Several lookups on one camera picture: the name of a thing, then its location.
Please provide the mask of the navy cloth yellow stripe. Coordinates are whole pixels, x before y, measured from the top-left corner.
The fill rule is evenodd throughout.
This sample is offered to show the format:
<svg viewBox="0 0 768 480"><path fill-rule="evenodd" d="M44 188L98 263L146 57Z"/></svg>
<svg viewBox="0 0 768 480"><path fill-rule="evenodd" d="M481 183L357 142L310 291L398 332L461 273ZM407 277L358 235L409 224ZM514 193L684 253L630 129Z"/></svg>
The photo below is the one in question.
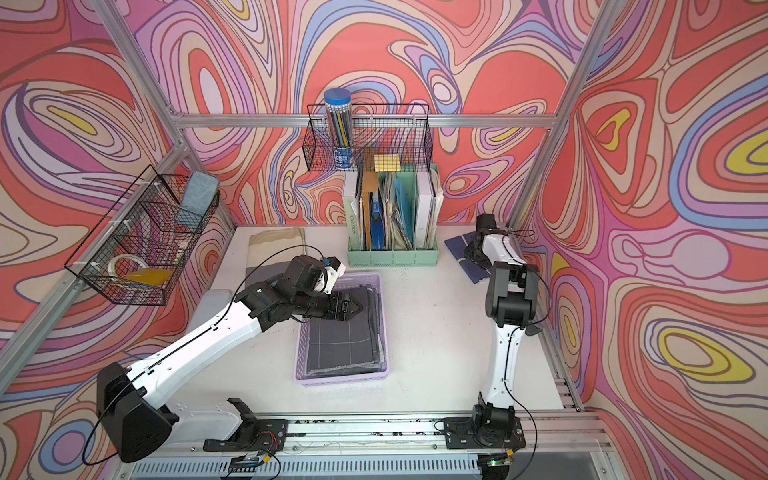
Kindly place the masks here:
<svg viewBox="0 0 768 480"><path fill-rule="evenodd" d="M490 271L483 269L473 261L468 260L464 256L464 250L474 240L475 233L470 232L453 238L449 238L445 241L445 246L450 251L451 255L461 266L464 273L474 284L480 283L490 278Z"/></svg>

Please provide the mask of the lilac perforated plastic basket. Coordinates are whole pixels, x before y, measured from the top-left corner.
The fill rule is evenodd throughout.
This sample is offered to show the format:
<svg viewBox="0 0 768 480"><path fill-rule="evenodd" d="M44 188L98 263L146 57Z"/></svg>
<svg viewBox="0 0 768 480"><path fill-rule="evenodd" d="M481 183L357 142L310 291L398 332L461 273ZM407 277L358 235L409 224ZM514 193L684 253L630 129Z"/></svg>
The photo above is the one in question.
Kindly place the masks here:
<svg viewBox="0 0 768 480"><path fill-rule="evenodd" d="M363 304L342 322L307 318L299 327L294 380L304 386L379 379L387 376L388 342L381 275L352 272L335 286Z"/></svg>

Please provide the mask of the grey checked pillowcase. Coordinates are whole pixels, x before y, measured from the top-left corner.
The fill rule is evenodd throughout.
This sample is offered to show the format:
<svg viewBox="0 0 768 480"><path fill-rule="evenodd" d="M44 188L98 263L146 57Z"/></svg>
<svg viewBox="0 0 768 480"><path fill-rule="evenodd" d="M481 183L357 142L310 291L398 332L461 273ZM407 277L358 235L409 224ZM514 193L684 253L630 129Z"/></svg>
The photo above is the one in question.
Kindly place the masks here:
<svg viewBox="0 0 768 480"><path fill-rule="evenodd" d="M363 311L349 321L310 320L308 378L367 374L383 369L378 292L371 285L344 292L360 302Z"/></svg>

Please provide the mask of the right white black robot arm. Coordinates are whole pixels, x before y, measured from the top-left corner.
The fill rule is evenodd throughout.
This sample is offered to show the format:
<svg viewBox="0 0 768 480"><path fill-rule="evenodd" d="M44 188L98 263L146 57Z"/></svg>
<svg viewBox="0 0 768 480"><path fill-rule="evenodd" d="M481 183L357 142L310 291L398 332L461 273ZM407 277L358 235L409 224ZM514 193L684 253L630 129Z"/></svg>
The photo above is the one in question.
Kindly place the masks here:
<svg viewBox="0 0 768 480"><path fill-rule="evenodd" d="M475 425L501 430L513 424L518 405L514 374L523 336L535 323L538 269L526 263L492 214L476 217L475 236L464 258L490 273L485 313L495 332L486 382L474 407Z"/></svg>

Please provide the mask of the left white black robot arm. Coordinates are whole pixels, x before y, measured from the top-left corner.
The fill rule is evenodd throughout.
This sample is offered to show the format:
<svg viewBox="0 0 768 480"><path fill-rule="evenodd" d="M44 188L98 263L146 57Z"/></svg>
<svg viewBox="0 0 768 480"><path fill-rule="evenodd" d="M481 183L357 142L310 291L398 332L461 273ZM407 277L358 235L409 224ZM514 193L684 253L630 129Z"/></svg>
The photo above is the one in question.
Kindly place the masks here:
<svg viewBox="0 0 768 480"><path fill-rule="evenodd" d="M98 426L124 463L158 450L182 418L167 405L173 395L224 354L296 316L347 322L366 299L337 291L344 273L335 257L298 255L286 270L235 294L209 320L160 352L130 366L113 362L97 375Z"/></svg>

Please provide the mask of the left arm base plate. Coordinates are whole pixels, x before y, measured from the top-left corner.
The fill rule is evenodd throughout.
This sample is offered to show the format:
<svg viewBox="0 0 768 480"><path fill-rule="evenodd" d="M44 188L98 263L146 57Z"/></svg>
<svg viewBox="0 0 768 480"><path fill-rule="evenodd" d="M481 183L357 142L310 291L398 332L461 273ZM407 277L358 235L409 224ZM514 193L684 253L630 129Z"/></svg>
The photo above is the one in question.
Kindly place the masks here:
<svg viewBox="0 0 768 480"><path fill-rule="evenodd" d="M276 453L284 448L287 419L259 419L240 398L230 397L227 401L240 414L241 423L225 440L206 439L205 452L246 452L262 450Z"/></svg>

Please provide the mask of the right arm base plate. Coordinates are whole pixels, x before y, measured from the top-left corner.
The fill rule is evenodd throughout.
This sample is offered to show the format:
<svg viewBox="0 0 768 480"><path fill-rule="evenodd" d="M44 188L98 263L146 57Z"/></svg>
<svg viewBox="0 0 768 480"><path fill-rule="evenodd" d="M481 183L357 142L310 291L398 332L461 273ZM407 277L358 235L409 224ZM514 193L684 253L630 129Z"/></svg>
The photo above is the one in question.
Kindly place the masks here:
<svg viewBox="0 0 768 480"><path fill-rule="evenodd" d="M512 450L527 446L525 434L518 417L509 428L476 427L470 417L446 417L438 421L449 450Z"/></svg>

